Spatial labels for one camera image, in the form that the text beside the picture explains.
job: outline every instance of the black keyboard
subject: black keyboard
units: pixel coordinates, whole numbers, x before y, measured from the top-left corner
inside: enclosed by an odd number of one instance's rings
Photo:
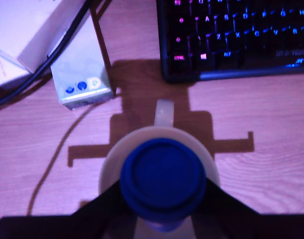
[[[168,82],[304,72],[304,0],[157,0],[157,13]]]

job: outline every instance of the white box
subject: white box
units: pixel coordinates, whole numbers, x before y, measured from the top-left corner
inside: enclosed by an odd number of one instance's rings
[[[59,102],[70,110],[114,98],[103,54],[90,11],[59,58],[51,65]]]
[[[84,1],[0,0],[0,86],[46,60]]]

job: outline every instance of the desk surface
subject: desk surface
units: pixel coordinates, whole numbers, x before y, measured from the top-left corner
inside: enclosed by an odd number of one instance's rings
[[[304,74],[168,85],[154,0],[113,0],[100,25],[114,100],[71,112],[50,80],[0,111],[0,217],[67,214],[95,198],[108,151],[153,124],[159,98],[214,156],[225,191],[261,213],[304,212]]]

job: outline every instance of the black cable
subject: black cable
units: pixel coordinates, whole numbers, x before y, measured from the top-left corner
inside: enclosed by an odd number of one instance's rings
[[[20,85],[17,89],[9,93],[9,95],[0,99],[0,106],[10,101],[15,96],[21,94],[24,90],[26,90],[31,84],[37,80],[47,69],[51,66],[53,62],[57,60],[60,54],[64,51],[67,44],[71,40],[73,34],[75,33],[77,27],[79,26],[80,22],[82,21],[83,17],[87,13],[88,9],[90,8],[93,0],[86,0],[82,7],[80,8],[77,16],[74,18],[73,22],[71,23],[68,31],[66,32],[65,36],[61,40],[58,47],[53,51],[53,53],[47,58],[47,60],[38,67],[38,69],[26,80],[22,85]]]

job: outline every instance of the white mug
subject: white mug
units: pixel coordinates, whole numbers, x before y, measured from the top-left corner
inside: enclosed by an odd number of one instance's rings
[[[206,176],[213,183],[220,186],[220,179],[217,166],[204,145],[189,133],[173,127],[174,122],[174,103],[169,100],[158,100],[155,113],[154,126],[143,127],[123,137],[110,150],[106,157],[100,175],[100,193],[107,190],[117,180],[120,179],[122,166],[128,155],[139,145],[155,138],[169,138],[178,141],[191,149],[202,162]],[[138,219],[135,238],[154,238],[159,237],[156,232],[146,227],[146,222]],[[147,222],[150,228],[157,229],[158,225]],[[190,217],[174,232],[166,233],[169,238],[189,238],[193,235]]]

